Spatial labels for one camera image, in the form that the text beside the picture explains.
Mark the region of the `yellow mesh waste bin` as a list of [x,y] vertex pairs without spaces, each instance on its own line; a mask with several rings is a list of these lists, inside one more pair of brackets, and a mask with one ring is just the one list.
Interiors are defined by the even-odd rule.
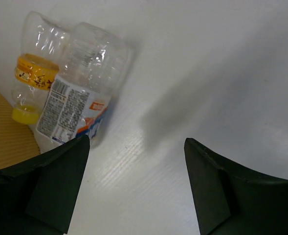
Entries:
[[15,122],[12,106],[0,94],[0,169],[21,163],[40,154],[31,129]]

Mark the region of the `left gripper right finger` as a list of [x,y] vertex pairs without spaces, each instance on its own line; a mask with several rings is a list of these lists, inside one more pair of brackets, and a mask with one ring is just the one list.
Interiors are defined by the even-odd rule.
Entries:
[[288,235],[288,180],[187,138],[185,161],[202,235]]

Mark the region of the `clear bottle orange cap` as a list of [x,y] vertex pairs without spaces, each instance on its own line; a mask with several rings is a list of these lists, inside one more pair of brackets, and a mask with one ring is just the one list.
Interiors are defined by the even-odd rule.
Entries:
[[12,119],[35,124],[42,112],[59,62],[67,46],[69,29],[45,15],[31,11],[22,27],[21,54],[14,69]]

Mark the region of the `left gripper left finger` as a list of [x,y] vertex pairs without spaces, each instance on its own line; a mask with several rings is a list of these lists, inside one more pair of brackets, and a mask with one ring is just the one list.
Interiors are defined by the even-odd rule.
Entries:
[[0,169],[0,235],[66,235],[89,150],[83,135]]

